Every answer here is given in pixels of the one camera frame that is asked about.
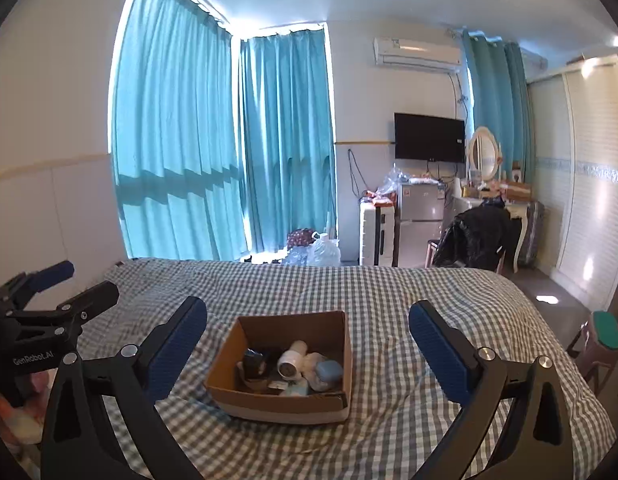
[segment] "silver refrigerator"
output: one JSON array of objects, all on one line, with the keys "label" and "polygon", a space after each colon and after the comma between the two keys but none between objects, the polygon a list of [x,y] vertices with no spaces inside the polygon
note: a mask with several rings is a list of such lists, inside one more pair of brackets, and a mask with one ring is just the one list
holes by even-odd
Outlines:
[{"label": "silver refrigerator", "polygon": [[427,242],[442,234],[444,184],[401,184],[398,209],[398,267],[424,267]]}]

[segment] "gray plaid bedsheet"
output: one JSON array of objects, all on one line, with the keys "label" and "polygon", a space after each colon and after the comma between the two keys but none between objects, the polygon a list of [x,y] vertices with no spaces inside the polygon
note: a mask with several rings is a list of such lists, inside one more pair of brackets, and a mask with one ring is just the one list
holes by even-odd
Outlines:
[{"label": "gray plaid bedsheet", "polygon": [[[615,440],[603,407],[531,303],[507,279],[473,269],[287,267],[230,262],[129,261],[103,276],[118,306],[88,322],[83,358],[140,343],[189,295],[207,303],[207,330],[171,395],[156,405],[189,459],[211,479],[411,478],[459,406],[448,402],[407,327],[409,307],[430,300],[475,346],[502,358],[558,368],[574,438],[574,478],[586,478]],[[344,310],[353,348],[351,414],[342,424],[300,427],[231,418],[203,381],[236,316]],[[106,400],[122,450],[147,475],[118,407]],[[487,463],[508,412],[503,401],[467,474]]]}]

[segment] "gray suitcase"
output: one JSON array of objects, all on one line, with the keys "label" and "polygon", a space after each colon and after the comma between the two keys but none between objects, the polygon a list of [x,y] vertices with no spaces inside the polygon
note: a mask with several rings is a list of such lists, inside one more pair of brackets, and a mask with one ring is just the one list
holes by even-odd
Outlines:
[{"label": "gray suitcase", "polygon": [[518,265],[520,267],[532,267],[536,261],[544,218],[545,206],[540,202],[529,203],[529,208],[527,209],[527,233],[518,255]]}]

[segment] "air conditioner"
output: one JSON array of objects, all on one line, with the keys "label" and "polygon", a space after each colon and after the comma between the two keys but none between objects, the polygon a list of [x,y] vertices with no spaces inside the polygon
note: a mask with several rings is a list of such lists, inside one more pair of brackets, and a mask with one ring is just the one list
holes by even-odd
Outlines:
[{"label": "air conditioner", "polygon": [[454,46],[435,45],[421,41],[375,38],[377,65],[410,66],[441,72],[460,72],[461,51]]}]

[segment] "teal curtain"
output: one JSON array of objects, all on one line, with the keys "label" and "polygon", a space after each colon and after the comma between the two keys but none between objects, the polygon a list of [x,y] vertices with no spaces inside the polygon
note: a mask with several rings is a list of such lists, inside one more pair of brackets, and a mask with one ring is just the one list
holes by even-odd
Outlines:
[{"label": "teal curtain", "polygon": [[517,160],[526,183],[534,174],[531,107],[520,47],[463,34],[474,91],[474,125],[486,126],[502,148],[502,168],[512,175]]},{"label": "teal curtain", "polygon": [[335,165],[323,30],[241,44],[245,216],[253,252],[288,232],[324,232],[335,219]]},{"label": "teal curtain", "polygon": [[112,101],[129,256],[246,253],[231,108],[231,36],[190,0],[134,0]]}]

